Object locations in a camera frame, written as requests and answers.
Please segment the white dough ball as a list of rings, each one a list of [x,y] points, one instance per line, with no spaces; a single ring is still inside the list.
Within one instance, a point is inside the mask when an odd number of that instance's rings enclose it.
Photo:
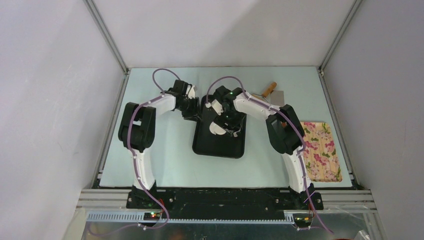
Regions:
[[[220,136],[225,135],[227,133],[227,131],[224,128],[217,125],[215,122],[211,122],[211,124],[209,125],[209,131],[213,135],[220,135]]]

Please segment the black baking tray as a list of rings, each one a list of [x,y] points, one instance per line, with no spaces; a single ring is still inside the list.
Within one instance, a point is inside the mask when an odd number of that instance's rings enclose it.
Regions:
[[[203,156],[241,158],[245,153],[247,118],[244,117],[241,122],[241,131],[237,133],[237,137],[230,136],[228,133],[224,135],[212,134],[210,124],[217,114],[205,107],[205,101],[206,96],[203,96],[200,101],[202,119],[196,123],[192,142],[193,152]]]

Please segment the wooden dough roller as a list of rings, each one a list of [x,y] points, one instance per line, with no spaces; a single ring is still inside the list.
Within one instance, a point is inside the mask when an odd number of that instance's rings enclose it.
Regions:
[[[275,88],[277,87],[277,83],[271,82],[262,93],[258,94],[258,93],[252,93],[251,95],[253,95],[256,98],[259,99],[263,99],[264,101],[267,101],[267,97],[271,95],[271,93],[275,90]]]

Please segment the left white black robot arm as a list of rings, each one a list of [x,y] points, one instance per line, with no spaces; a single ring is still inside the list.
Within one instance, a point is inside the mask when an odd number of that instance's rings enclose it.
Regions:
[[[132,154],[135,180],[133,186],[143,190],[138,201],[145,208],[153,208],[158,194],[150,190],[156,183],[152,170],[149,148],[156,134],[156,119],[167,112],[178,110],[184,120],[201,120],[200,99],[196,86],[176,80],[173,87],[159,96],[144,102],[128,102],[125,105],[118,130],[118,139]]]

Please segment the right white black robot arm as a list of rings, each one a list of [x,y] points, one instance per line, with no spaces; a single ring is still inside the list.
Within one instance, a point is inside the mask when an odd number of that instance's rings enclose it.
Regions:
[[[209,125],[213,135],[238,137],[243,130],[247,116],[265,122],[269,142],[281,154],[289,174],[291,204],[304,209],[311,202],[306,191],[311,180],[306,175],[303,162],[304,131],[292,106],[273,105],[260,100],[240,87],[229,90],[224,86],[217,88],[212,96],[205,98],[205,107],[213,110],[216,117]]]

